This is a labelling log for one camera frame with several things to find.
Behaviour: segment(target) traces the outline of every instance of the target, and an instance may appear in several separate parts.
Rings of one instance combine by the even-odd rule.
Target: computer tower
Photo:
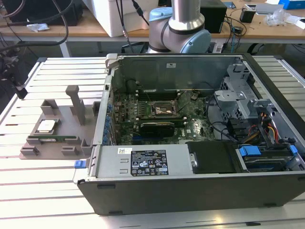
[[[205,17],[204,28],[210,33],[221,33],[227,7],[220,0],[201,1],[200,13]]]
[[[64,10],[70,4],[71,0],[56,0],[60,9]],[[2,3],[7,13],[14,12],[21,4],[22,0],[2,0]],[[12,22],[33,21],[51,17],[58,14],[58,10],[54,6],[52,0],[27,0],[24,8],[13,17],[10,17]],[[82,17],[81,0],[74,0],[71,9],[64,14],[69,26],[76,26],[79,19]],[[61,17],[48,22],[48,25],[63,25]]]

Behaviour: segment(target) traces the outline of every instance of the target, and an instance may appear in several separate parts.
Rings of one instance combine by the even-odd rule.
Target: floor
[[[121,47],[126,45],[125,42],[103,42],[102,50],[99,53],[96,42],[70,42],[69,47],[71,49],[71,54],[73,57],[95,57],[95,56],[106,56],[108,53],[121,53]],[[248,50],[251,44],[242,44],[236,51],[236,53],[244,53]],[[61,50],[59,47],[39,47],[31,48],[33,52],[38,57],[62,57]],[[135,47],[135,52],[139,52],[141,46]],[[290,44],[266,44],[260,48],[256,55],[281,55],[292,67],[294,67],[303,77],[305,77],[305,46],[298,48],[300,51]],[[21,77],[26,77],[28,72],[31,70],[32,66],[35,64],[37,57],[29,52],[28,50],[21,49],[19,52],[21,56],[21,66],[19,72]],[[5,108],[6,104],[9,102],[10,98],[13,96],[13,90],[10,86],[2,82],[0,84],[2,90],[0,90],[0,113]]]

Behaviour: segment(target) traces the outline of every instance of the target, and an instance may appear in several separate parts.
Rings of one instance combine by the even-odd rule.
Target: power supply label
[[[130,171],[134,177],[168,175],[166,151],[132,151]]]

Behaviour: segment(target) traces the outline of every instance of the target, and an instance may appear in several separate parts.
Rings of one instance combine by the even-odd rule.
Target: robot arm
[[[206,52],[211,35],[204,29],[200,0],[172,0],[172,6],[151,11],[148,53]]]

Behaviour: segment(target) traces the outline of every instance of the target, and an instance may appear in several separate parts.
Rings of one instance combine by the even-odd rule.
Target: green circuit board
[[[119,145],[155,145],[155,144],[184,144],[188,141],[215,140],[213,131],[205,118],[205,98],[198,97],[191,100],[192,91],[183,93],[179,99],[171,101],[138,101],[135,95],[121,94],[116,96],[119,101],[116,112],[116,124],[119,126],[117,136]],[[175,111],[166,109],[167,104],[172,104]],[[163,119],[162,122],[180,122],[183,117],[183,125],[175,128],[172,137],[162,139],[144,139],[139,132],[139,123],[145,122],[152,116],[170,116],[171,119]]]

